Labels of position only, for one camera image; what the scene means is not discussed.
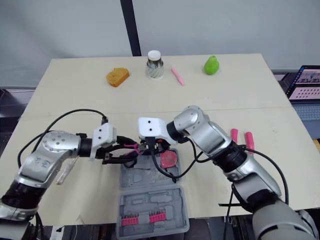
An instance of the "tool case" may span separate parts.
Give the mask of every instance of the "tool case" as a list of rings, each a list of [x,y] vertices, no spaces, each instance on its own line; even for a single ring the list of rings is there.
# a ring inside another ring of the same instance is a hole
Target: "tool case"
[[[178,151],[177,164],[167,168],[168,173],[181,173]],[[161,166],[160,155],[156,161]],[[139,155],[132,168],[121,165],[116,236],[132,240],[185,233],[189,230],[186,199],[183,188],[161,174],[150,155]]]

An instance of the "wire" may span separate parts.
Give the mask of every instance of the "wire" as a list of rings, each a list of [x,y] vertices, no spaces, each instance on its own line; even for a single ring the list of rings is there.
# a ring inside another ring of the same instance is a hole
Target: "wire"
[[[196,146],[195,146],[194,142],[188,137],[185,137],[185,138],[189,143],[191,143],[192,150],[193,150],[193,157],[194,157],[194,159],[196,159],[197,158],[197,151],[196,151]]]
[[[87,109],[87,108],[81,108],[81,109],[75,109],[75,110],[72,110],[72,111],[68,111],[66,112],[65,114],[62,114],[61,116],[59,116],[57,119],[55,119],[47,128],[46,130],[41,134],[39,140],[36,142],[32,152],[34,152],[37,147],[39,146],[42,138],[49,132],[50,128],[55,125],[60,119],[64,118],[65,116],[69,115],[69,114],[72,114],[72,113],[76,113],[76,112],[93,112],[93,113],[97,113],[97,114],[100,114],[102,116],[102,120],[103,121],[108,121],[107,117],[100,111],[98,110],[94,110],[94,109]]]
[[[197,163],[206,163],[206,162],[212,160],[211,157],[208,157],[208,158],[206,158],[206,159],[204,159],[204,160],[198,160],[198,158],[199,158],[204,152],[201,151],[201,152],[197,155],[196,146],[195,146],[194,142],[193,142],[190,138],[188,138],[188,137],[186,137],[186,140],[189,141],[189,142],[191,143],[191,145],[192,145],[193,157],[194,157],[194,159],[196,159],[195,161],[196,161]]]
[[[32,144],[37,138],[39,138],[42,135],[42,133],[40,133],[39,135],[35,136],[30,142],[28,142],[18,153],[17,156],[17,162],[18,162],[18,167],[21,168],[21,155],[24,152],[24,150],[26,150],[27,147],[30,146],[30,144]]]
[[[157,169],[160,173],[162,173],[163,175],[165,175],[166,177],[171,178],[171,179],[179,179],[179,178],[183,177],[187,172],[189,172],[189,170],[191,169],[191,167],[197,162],[196,159],[194,159],[194,160],[191,162],[191,164],[188,166],[188,168],[187,168],[183,173],[181,173],[181,174],[178,175],[178,176],[174,176],[174,175],[171,175],[171,174],[163,171],[163,170],[159,167],[159,165],[158,165],[158,163],[157,163],[157,160],[156,160],[156,156],[155,156],[155,152],[154,152],[154,151],[151,151],[151,156],[152,156],[152,160],[153,160],[153,163],[154,163],[156,169]]]
[[[71,227],[69,240],[71,240],[72,232],[73,232],[74,226],[75,226],[75,235],[74,235],[74,237],[73,237],[73,240],[76,240],[76,237],[77,237],[77,234],[78,234],[78,226],[77,226],[77,225],[73,225],[73,226]]]
[[[41,218],[40,218],[39,213],[36,213],[36,215],[37,215],[38,218],[39,218],[39,226],[40,226],[40,237],[41,237],[41,240],[45,240],[44,226],[43,226],[43,224],[42,224],[42,221],[41,221]]]
[[[33,239],[37,239],[37,236],[38,236],[38,231],[39,231],[39,214],[36,213],[35,214],[35,229],[34,229],[34,236],[33,236]]]
[[[273,161],[270,157],[268,157],[267,155],[259,152],[259,151],[256,151],[256,150],[252,150],[252,149],[249,149],[249,148],[246,148],[244,147],[243,150],[245,151],[248,151],[248,152],[252,152],[254,154],[258,154],[260,155],[261,157],[267,159],[276,169],[277,171],[279,172],[280,176],[281,176],[281,179],[283,181],[283,186],[284,186],[284,199],[285,199],[285,203],[287,205],[289,205],[289,190],[288,190],[288,184],[287,184],[287,181],[286,181],[286,178],[285,178],[285,175],[284,173],[281,171],[280,167],[275,163],[275,161]]]
[[[229,200],[229,206],[228,206],[228,210],[226,211],[225,222],[224,222],[223,240],[227,239],[227,227],[228,227],[227,222],[228,222],[229,215],[230,215],[230,209],[231,209],[231,203],[232,203],[233,196],[234,196],[234,192],[231,191],[231,196],[230,196],[230,200]]]

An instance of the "white lid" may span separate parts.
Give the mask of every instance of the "white lid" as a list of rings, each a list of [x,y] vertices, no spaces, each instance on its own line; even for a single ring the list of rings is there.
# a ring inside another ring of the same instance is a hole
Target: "white lid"
[[[158,50],[151,50],[148,52],[148,59],[157,61],[161,59],[161,53]]]

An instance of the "green pear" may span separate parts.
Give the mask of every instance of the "green pear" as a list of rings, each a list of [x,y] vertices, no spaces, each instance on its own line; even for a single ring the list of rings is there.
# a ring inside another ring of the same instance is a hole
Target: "green pear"
[[[204,64],[204,72],[208,75],[215,74],[219,69],[219,62],[216,56],[211,56]]]

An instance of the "laptop keyboard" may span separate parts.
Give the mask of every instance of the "laptop keyboard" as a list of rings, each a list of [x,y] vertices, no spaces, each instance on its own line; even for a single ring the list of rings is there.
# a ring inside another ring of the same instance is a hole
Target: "laptop keyboard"
[[[320,120],[320,105],[293,106],[301,120]]]

